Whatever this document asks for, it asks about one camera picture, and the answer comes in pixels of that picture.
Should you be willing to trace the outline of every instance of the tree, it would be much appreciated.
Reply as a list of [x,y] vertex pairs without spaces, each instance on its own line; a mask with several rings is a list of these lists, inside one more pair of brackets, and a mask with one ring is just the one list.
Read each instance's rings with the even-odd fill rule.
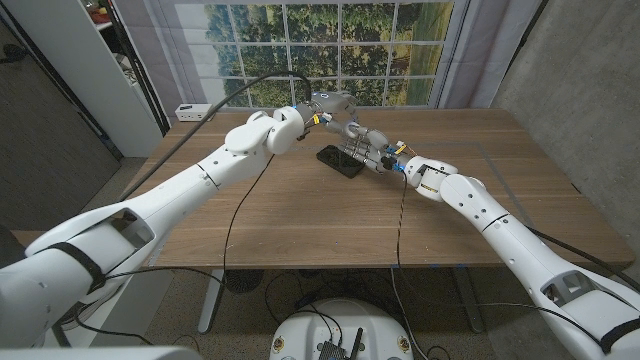
[[247,76],[287,70],[287,50],[284,46],[243,46],[240,48]]
[[291,65],[306,76],[334,76],[338,71],[338,47],[292,46]]
[[291,86],[288,80],[261,81],[249,90],[253,106],[282,107],[291,105]]
[[209,19],[209,30],[205,34],[205,38],[213,42],[233,41],[233,33],[231,28],[231,20],[226,5],[204,6],[204,13]]
[[342,37],[353,41],[390,40],[394,4],[345,4]]
[[289,39],[329,42],[338,38],[337,5],[287,5]]
[[388,46],[343,46],[342,72],[350,76],[385,75],[388,51]]
[[284,40],[282,5],[232,5],[231,12],[236,31],[242,41]]

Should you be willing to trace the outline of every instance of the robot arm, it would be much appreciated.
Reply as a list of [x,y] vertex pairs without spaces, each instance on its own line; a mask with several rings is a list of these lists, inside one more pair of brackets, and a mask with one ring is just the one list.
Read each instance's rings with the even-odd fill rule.
[[482,234],[537,306],[587,330],[593,338],[560,317],[540,312],[576,358],[602,359],[639,349],[640,294],[558,256],[502,207],[484,184],[458,174],[454,166],[411,156],[403,151],[403,143],[398,148],[385,145],[375,130],[354,124],[343,129],[347,141],[342,148],[347,154],[365,164],[375,162],[375,168],[369,167],[378,172],[377,164],[402,172],[420,195],[456,209]]
[[211,155],[147,193],[78,215],[38,238],[25,260],[0,269],[0,347],[31,346],[76,302],[115,291],[127,278],[105,281],[107,275],[138,269],[176,224],[219,190],[259,174],[266,151],[286,152],[315,124],[312,106],[341,110],[321,100],[272,116],[254,113]]

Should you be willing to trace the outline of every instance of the floor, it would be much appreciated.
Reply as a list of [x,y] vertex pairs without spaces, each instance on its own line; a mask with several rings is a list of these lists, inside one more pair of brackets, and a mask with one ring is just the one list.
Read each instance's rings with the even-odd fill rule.
[[[123,159],[122,168],[87,204],[85,210],[114,201],[143,162],[144,159]],[[424,351],[439,345],[447,350],[451,359],[571,359],[536,312],[522,308],[483,308],[481,312],[487,331],[475,334],[470,330],[462,308],[430,305],[424,300],[459,302],[449,269],[404,271],[420,297],[414,295],[400,277],[397,278],[398,289],[416,340]],[[177,340],[178,345],[194,349],[199,347],[204,359],[267,358],[278,325],[267,311],[265,288],[282,272],[287,270],[266,271],[260,286],[250,293],[238,295],[225,291],[213,329],[206,335],[198,334],[196,326],[208,280],[195,274],[178,272],[145,336],[154,344],[169,345]],[[470,275],[479,302],[530,303],[516,278],[504,268],[470,269]],[[310,279],[299,274],[296,276],[301,279],[305,294],[329,282],[333,284],[332,288],[324,286],[319,298],[371,298],[370,293],[363,292],[369,288],[379,299],[383,299],[376,301],[390,313],[395,311],[393,291],[383,280],[389,279],[388,269],[360,269],[350,273],[345,269],[326,270]],[[343,289],[345,278],[353,282],[348,288],[356,290]],[[268,301],[279,319],[293,312],[300,298],[296,277],[292,275],[281,276],[269,289]],[[181,335],[191,335],[197,344],[192,338]],[[447,359],[439,349],[433,350],[431,357]]]

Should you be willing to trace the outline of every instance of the window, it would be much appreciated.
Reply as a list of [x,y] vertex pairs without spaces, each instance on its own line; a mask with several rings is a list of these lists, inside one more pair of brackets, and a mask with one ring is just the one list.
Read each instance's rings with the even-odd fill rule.
[[[213,3],[177,4],[175,11],[208,102],[261,74],[288,69],[309,77],[314,90],[349,91],[359,106],[426,106],[448,48],[454,5]],[[300,81],[274,78],[229,106],[280,107],[302,95]]]

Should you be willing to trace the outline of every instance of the white shelf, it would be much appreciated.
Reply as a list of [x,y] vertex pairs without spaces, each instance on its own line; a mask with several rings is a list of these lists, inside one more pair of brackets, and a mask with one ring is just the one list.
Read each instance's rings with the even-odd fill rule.
[[108,27],[111,27],[112,24],[111,24],[111,21],[109,21],[108,23],[94,24],[94,25],[96,26],[96,29],[98,31],[100,31],[100,30],[104,30],[104,29],[106,29]]

